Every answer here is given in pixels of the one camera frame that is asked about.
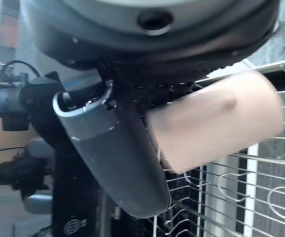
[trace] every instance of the black cable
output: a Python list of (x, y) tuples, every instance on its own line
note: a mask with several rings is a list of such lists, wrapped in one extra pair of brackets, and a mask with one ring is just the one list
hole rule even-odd
[(7, 151), (7, 150), (13, 150), (13, 149), (25, 149), (25, 147), (9, 147), (9, 148), (0, 149), (0, 152)]
[(38, 72), (38, 70), (35, 67), (33, 67), (31, 64), (28, 64), (22, 60), (12, 60), (12, 61), (10, 61), (10, 62), (8, 62), (2, 66), (1, 71), (0, 71), (1, 78), (4, 78), (5, 71), (8, 68), (8, 66), (15, 64), (15, 63), (20, 63), (20, 64), (24, 64), (24, 65), (28, 66), (37, 77), (40, 77), (40, 73)]

